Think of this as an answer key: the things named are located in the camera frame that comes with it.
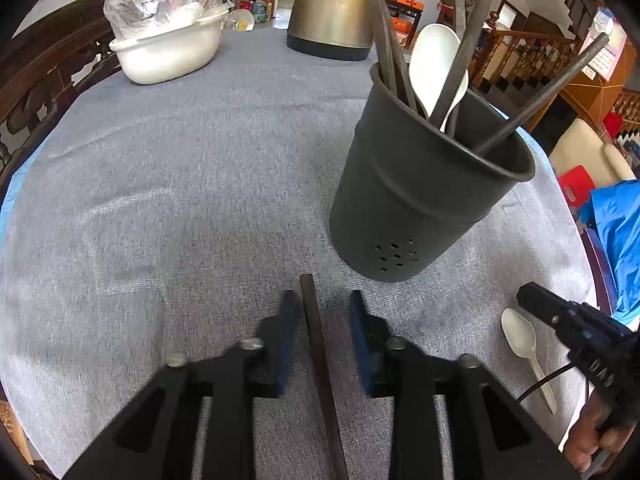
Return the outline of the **right hand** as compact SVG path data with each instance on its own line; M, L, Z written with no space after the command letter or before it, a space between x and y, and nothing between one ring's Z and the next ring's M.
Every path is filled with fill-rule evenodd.
M605 434L599 434L598 428L607 408L597 391L593 390L577 422L568 432L563 455L578 472L585 472L591 466L592 456L598 448L610 452L598 473L607 471L634 432L634 426L631 426L611 428Z

